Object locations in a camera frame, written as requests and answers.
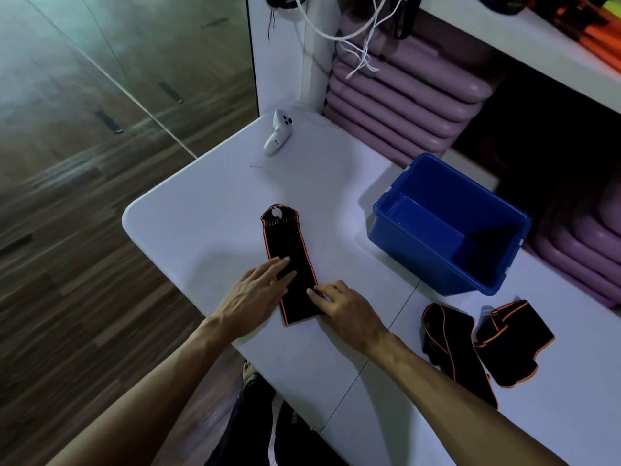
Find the person's right hand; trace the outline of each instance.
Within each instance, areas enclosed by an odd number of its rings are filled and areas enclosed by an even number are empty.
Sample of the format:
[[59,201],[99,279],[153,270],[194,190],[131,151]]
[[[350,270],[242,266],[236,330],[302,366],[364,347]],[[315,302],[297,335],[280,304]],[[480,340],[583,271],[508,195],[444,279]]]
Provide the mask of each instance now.
[[311,301],[326,314],[325,320],[354,350],[370,357],[388,329],[369,301],[341,280],[318,284],[315,289],[331,299],[322,298],[310,288],[306,290]]

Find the white table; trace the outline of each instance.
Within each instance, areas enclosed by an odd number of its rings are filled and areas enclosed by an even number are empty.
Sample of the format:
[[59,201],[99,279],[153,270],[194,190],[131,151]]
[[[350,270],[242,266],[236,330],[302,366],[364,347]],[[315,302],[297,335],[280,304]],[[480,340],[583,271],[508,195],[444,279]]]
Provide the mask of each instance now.
[[[401,169],[326,118],[286,108],[294,133],[274,157],[262,116],[132,203],[123,227],[208,316],[247,269],[267,259],[261,215],[299,212],[318,281],[342,279],[391,325],[420,281],[366,237],[373,204]],[[322,429],[366,359],[317,319],[284,327],[280,311],[235,344],[283,398]]]
[[[235,279],[266,259],[261,214],[290,205],[317,279],[358,289],[419,354],[430,301],[478,319],[485,305],[528,299],[557,339],[533,379],[494,386],[501,412],[571,465],[618,463],[621,321],[523,251],[492,297],[445,300],[418,285],[366,236],[373,203],[400,169],[323,117],[287,109],[294,134],[276,156],[263,155],[272,126],[262,116],[132,203],[123,218],[132,240],[209,315]],[[275,311],[236,347],[353,465],[452,464],[392,381],[316,319],[284,327]]]

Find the white string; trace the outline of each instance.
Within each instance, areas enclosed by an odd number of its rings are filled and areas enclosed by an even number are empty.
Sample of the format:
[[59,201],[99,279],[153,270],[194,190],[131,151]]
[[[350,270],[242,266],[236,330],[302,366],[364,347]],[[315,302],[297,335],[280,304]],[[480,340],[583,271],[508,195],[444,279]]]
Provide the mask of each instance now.
[[[326,34],[326,33],[322,32],[322,31],[320,31],[319,29],[317,29],[315,27],[315,25],[311,22],[311,20],[309,20],[308,16],[306,15],[306,12],[304,11],[304,9],[302,7],[301,1],[300,0],[296,0],[296,4],[298,5],[298,9],[302,12],[302,15],[304,16],[305,21],[309,24],[309,26],[311,28],[313,28],[313,30],[317,34],[319,34],[321,37],[324,37],[324,38],[329,39],[331,41],[338,41],[339,44],[341,45],[341,47],[344,50],[346,50],[347,52],[349,52],[351,54],[354,54],[356,56],[356,58],[360,61],[360,63],[358,63],[358,66],[354,70],[352,70],[351,72],[348,73],[346,78],[349,79],[349,78],[352,77],[352,75],[355,72],[357,72],[358,70],[360,70],[361,68],[364,68],[364,67],[367,67],[371,72],[379,71],[379,68],[376,68],[376,67],[372,66],[369,63],[370,60],[371,60],[371,57],[370,57],[370,55],[368,53],[369,52],[369,42],[371,41],[371,38],[373,37],[373,32],[375,31],[375,28],[378,25],[382,24],[387,19],[391,18],[392,15],[397,12],[397,9],[399,8],[399,5],[400,5],[401,1],[403,1],[403,0],[399,0],[397,2],[397,6],[394,7],[392,13],[390,13],[388,16],[386,16],[381,21],[377,21],[377,17],[379,16],[379,12],[384,7],[384,3],[386,2],[386,0],[382,0],[379,3],[379,6],[377,6],[376,0],[373,0],[373,8],[375,9],[375,12],[373,13],[373,16],[369,19],[369,21],[367,21],[364,26],[362,26],[360,29],[358,29],[354,33],[348,34],[347,36],[342,36],[342,37],[330,36],[330,34]],[[371,30],[369,31],[368,36],[365,38],[365,41],[363,43],[363,47],[362,48],[356,46],[352,42],[349,42],[349,39],[352,39],[352,38],[356,37],[357,35],[361,34],[364,30],[366,30],[369,26],[371,26],[371,24],[373,24],[373,26],[371,27]],[[346,46],[351,46],[354,50],[351,50],[351,49],[347,48]]]

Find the blue container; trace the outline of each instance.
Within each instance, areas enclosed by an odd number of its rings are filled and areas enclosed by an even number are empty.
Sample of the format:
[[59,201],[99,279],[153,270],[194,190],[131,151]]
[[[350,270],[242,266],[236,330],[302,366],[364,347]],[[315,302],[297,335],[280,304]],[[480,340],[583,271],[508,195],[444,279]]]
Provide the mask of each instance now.
[[369,240],[443,296],[496,294],[530,218],[424,153],[373,206]]

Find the white shelf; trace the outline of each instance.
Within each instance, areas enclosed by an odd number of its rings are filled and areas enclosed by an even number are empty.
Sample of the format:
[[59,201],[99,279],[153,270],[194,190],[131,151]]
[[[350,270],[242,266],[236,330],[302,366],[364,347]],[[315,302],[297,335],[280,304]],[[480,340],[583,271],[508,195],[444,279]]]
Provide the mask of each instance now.
[[595,101],[621,112],[621,74],[530,10],[505,16],[478,0],[422,0],[421,8]]

